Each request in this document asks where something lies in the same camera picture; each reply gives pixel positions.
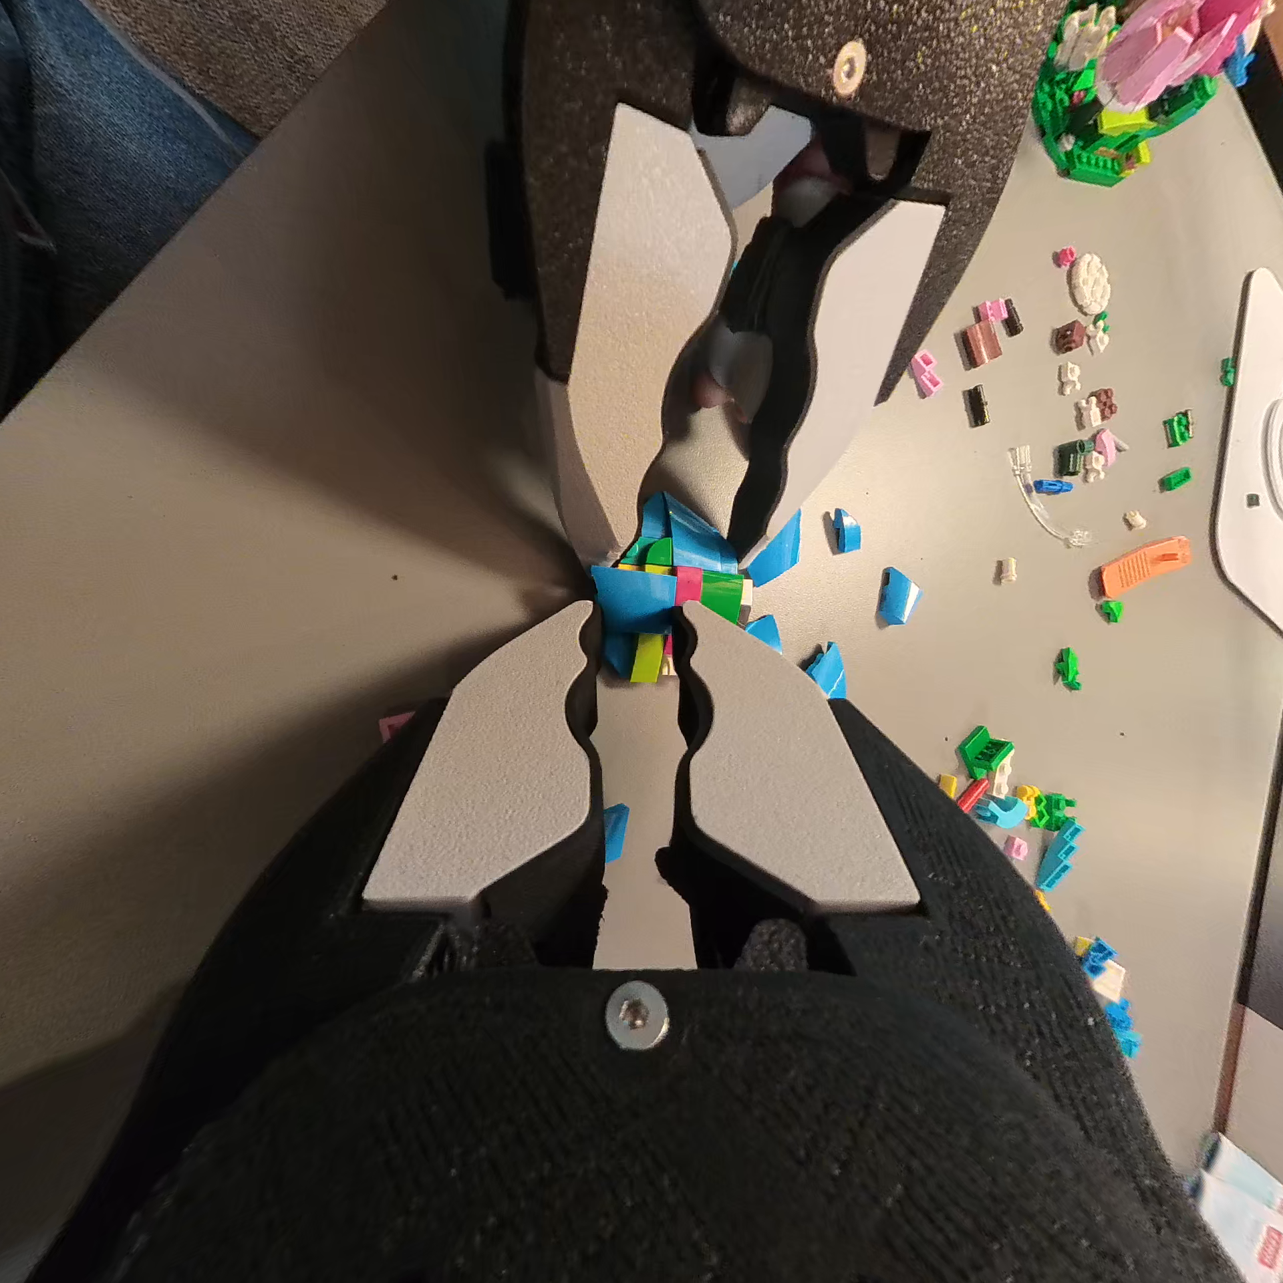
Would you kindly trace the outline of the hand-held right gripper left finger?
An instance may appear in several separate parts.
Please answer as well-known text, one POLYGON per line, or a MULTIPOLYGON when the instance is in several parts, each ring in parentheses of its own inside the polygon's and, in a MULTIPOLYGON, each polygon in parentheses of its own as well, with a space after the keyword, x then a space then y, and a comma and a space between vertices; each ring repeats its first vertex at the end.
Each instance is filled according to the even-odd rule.
POLYGON ((565 606, 453 691, 363 887, 372 910, 549 919, 603 869, 601 612, 565 606))

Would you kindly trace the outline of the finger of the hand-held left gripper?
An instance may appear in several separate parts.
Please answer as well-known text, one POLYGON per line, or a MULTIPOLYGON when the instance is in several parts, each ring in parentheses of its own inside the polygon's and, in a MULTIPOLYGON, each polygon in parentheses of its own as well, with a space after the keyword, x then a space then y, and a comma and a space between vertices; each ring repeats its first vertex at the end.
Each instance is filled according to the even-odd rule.
POLYGON ((547 379, 554 499, 579 557, 620 557, 640 533, 669 385, 730 261, 730 212, 691 135, 618 105, 571 375, 547 379))
POLYGON ((873 417, 948 207, 836 197, 804 225, 774 216, 749 244, 729 321, 770 344, 730 514, 744 563, 772 544, 873 417))

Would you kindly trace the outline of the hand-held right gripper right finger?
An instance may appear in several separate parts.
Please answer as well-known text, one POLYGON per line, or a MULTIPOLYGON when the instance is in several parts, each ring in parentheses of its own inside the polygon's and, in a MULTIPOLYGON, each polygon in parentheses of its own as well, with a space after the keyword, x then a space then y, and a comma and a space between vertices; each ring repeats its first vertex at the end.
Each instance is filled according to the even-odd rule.
POLYGON ((678 608, 676 661, 684 835, 809 916, 922 906, 824 691, 783 653, 699 602, 678 608))

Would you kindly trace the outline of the blue multicoloured lego assembly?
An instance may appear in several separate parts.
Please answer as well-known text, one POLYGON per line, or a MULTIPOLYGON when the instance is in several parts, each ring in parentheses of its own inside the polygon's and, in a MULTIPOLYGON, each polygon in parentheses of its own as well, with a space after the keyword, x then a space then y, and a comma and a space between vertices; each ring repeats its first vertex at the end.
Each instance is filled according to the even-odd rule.
POLYGON ((612 567, 594 567, 603 612, 603 659, 629 683, 674 676, 678 608, 699 602, 740 627, 749 621, 755 584, 730 542, 674 495, 644 505, 640 535, 612 567))

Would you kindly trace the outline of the scatter of small lego pieces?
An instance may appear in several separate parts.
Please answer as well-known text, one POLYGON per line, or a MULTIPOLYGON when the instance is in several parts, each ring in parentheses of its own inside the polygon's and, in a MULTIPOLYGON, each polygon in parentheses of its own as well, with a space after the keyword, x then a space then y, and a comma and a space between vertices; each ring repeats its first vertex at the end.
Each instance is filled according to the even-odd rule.
MULTIPOLYGON (((1074 259, 1079 255, 1078 248, 1066 246, 1055 252, 1053 265, 1057 265, 1066 276, 1074 259)), ((1019 338, 1023 334, 1023 321, 1019 308, 1014 299, 995 299, 986 300, 974 310, 974 323, 963 330, 963 349, 965 359, 971 368, 980 370, 989 362, 1002 357, 1001 332, 1004 330, 1010 338, 1019 338)), ((1108 349, 1111 340, 1111 315, 1100 314, 1096 317, 1083 315, 1083 319, 1074 319, 1053 330, 1053 353, 1057 357, 1074 357, 1083 347, 1091 353, 1100 355, 1108 349)), ((911 364, 911 374, 916 387, 924 396, 935 396, 942 389, 942 381, 937 370, 937 360, 927 351, 920 351, 911 364)), ((1231 389, 1237 377, 1233 366, 1233 357, 1226 357, 1220 364, 1220 383, 1231 389)), ((1059 394, 1076 396, 1083 392, 1083 370, 1074 360, 1064 360, 1057 372, 1059 394)), ((986 389, 978 383, 965 390, 965 405, 972 426, 989 424, 989 400, 986 389)), ((1055 497, 1061 494, 1072 494, 1072 490, 1083 484, 1096 484, 1117 464, 1117 458, 1128 452, 1124 441, 1113 432, 1111 422, 1119 411, 1117 396, 1113 389, 1096 389, 1087 396, 1078 396, 1074 402, 1074 419, 1078 437, 1074 441, 1062 443, 1053 450, 1053 477, 1036 477, 1036 490, 1046 497, 1055 497)), ((1190 445, 1194 439, 1196 419, 1192 409, 1183 409, 1177 415, 1164 420, 1164 441, 1169 449, 1179 449, 1190 445)), ((1160 479, 1162 494, 1175 494, 1177 490, 1190 484, 1194 473, 1190 467, 1177 469, 1160 479)), ((1147 529, 1147 520, 1139 510, 1130 509, 1124 514, 1124 525, 1132 531, 1147 529)), ((1008 557, 1001 563, 999 582, 1014 584, 1017 580, 1017 563, 1008 557)), ((1121 601, 1104 601, 1096 604, 1100 617, 1108 623, 1123 623, 1126 606, 1121 601)), ((1053 672, 1057 681, 1068 691, 1081 691, 1083 670, 1081 659, 1076 649, 1064 647, 1057 661, 1053 662, 1053 672)))

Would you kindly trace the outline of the pink flower lego model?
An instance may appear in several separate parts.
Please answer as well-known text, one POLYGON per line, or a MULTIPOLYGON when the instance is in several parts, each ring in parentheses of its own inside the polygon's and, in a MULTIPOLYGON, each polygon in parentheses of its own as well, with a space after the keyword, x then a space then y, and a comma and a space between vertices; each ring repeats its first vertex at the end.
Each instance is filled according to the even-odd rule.
POLYGON ((1274 2, 1070 2, 1032 100, 1044 150, 1070 182, 1115 188, 1151 145, 1243 88, 1274 2))

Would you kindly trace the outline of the pile of bright lego pieces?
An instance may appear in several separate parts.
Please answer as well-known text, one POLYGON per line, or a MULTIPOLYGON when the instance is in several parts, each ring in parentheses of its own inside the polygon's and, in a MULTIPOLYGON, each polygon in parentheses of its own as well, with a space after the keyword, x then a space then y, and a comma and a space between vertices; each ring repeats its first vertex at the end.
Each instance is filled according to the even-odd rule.
POLYGON ((956 749, 956 771, 937 777, 939 790, 993 839, 1042 904, 1074 872, 1085 826, 1070 794, 1019 782, 1016 745, 987 726, 971 730, 956 749))

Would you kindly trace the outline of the clear plastic lego piece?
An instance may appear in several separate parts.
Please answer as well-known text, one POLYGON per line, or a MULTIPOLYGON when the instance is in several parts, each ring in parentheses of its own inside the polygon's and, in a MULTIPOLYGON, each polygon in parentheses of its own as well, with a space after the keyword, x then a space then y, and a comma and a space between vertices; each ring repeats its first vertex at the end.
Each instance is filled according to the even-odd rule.
POLYGON ((1085 550, 1094 542, 1091 531, 1079 527, 1066 527, 1053 520, 1046 497, 1036 490, 1034 462, 1029 445, 1012 447, 1008 450, 1010 469, 1021 492, 1021 497, 1034 516, 1036 524, 1061 546, 1068 550, 1085 550))

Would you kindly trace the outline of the person's left hand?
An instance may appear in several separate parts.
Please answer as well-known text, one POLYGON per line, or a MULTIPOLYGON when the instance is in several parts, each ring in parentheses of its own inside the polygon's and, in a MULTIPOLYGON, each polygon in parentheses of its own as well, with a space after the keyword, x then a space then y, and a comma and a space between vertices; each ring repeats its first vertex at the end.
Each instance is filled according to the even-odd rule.
POLYGON ((776 345, 768 334, 732 330, 717 319, 700 338, 693 375, 699 409, 729 409, 749 424, 762 407, 776 366, 776 345))

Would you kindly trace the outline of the pile of blue white bricks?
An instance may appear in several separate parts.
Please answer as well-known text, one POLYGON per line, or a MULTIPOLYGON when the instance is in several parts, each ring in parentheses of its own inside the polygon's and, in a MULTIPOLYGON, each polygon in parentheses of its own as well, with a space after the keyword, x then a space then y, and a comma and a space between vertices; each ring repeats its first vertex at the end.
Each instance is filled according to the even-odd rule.
POLYGON ((1117 951, 1100 936, 1076 936, 1072 948, 1123 1056, 1126 1060, 1138 1058, 1145 1039, 1136 1028, 1132 1002, 1124 993, 1128 972, 1117 951))

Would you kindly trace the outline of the orange brick separator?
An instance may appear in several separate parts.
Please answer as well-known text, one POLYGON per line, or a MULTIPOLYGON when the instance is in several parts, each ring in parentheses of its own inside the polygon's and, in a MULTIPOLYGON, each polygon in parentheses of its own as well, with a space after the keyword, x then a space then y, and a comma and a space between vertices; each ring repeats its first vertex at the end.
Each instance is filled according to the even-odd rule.
POLYGON ((1179 535, 1145 542, 1096 569, 1093 597, 1100 602, 1121 601, 1141 586, 1188 569, 1192 561, 1194 544, 1188 537, 1179 535))

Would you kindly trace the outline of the person's leg in jeans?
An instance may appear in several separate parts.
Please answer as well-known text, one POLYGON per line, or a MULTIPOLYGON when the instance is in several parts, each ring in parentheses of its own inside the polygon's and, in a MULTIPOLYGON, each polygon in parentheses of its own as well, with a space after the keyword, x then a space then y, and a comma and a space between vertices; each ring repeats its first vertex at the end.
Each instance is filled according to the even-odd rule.
POLYGON ((93 2, 3 4, 3 415, 256 145, 93 2))

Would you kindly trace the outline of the white printed paper packet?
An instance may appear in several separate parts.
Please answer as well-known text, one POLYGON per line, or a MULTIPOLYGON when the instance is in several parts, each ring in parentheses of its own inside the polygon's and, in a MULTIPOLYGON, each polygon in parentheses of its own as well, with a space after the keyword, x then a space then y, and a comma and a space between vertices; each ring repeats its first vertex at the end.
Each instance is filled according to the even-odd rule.
POLYGON ((1213 1131, 1186 1182, 1213 1236, 1246 1281, 1282 1281, 1282 1182, 1213 1131))

